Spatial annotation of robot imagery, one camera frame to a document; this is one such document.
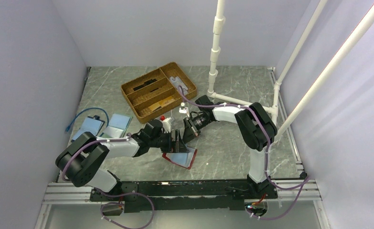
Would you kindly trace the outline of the red leather card holder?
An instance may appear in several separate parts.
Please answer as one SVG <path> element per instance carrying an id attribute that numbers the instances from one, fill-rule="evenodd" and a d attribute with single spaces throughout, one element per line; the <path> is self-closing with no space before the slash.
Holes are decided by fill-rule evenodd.
<path id="1" fill-rule="evenodd" d="M 177 166 L 183 167 L 185 169 L 191 169 L 193 162 L 195 160 L 197 149 L 192 147 L 187 147 L 187 152 L 185 153 L 163 153 L 162 157 L 175 164 Z"/>

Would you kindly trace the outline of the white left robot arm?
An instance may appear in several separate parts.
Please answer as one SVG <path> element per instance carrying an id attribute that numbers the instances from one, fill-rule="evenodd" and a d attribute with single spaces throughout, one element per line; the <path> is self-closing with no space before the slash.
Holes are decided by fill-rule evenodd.
<path id="1" fill-rule="evenodd" d="M 105 159 L 139 157 L 151 148 L 158 148 L 162 156 L 181 167 L 190 169 L 196 149 L 188 147 L 178 129 L 171 129 L 171 118 L 153 119 L 135 134 L 121 138 L 103 138 L 91 132 L 82 133 L 56 159 L 62 179 L 75 187 L 92 186 L 109 200 L 116 200 L 122 192 L 120 179 L 100 167 Z"/>

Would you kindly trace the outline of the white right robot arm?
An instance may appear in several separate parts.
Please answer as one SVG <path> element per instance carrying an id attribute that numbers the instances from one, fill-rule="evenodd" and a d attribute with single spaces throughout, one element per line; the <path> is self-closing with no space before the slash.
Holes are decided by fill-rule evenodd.
<path id="1" fill-rule="evenodd" d="M 187 116 L 183 119 L 183 142 L 187 143 L 197 138 L 201 129 L 212 122 L 237 124 L 244 143 L 250 148 L 247 191 L 253 198 L 261 197 L 271 185 L 268 176 L 268 151 L 278 133 L 263 106 L 258 102 L 251 105 L 214 104 L 206 95 L 198 98 L 193 105 L 200 111 L 186 113 Z"/>

